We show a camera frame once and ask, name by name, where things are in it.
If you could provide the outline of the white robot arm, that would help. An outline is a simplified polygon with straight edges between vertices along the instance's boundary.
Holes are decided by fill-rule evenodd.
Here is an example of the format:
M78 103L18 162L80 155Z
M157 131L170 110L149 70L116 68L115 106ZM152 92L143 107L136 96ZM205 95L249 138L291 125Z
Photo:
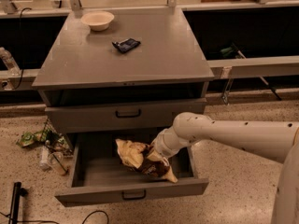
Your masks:
M283 121L214 120L184 112L152 141L167 159L202 140L240 148L283 164L271 224L299 224L299 123Z

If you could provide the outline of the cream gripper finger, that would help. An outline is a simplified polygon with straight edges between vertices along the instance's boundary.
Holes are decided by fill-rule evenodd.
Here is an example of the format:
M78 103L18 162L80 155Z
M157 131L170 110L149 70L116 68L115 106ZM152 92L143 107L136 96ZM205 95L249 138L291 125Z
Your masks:
M150 161L160 161L164 166L169 166L168 159L158 153L154 148L147 155L147 159Z

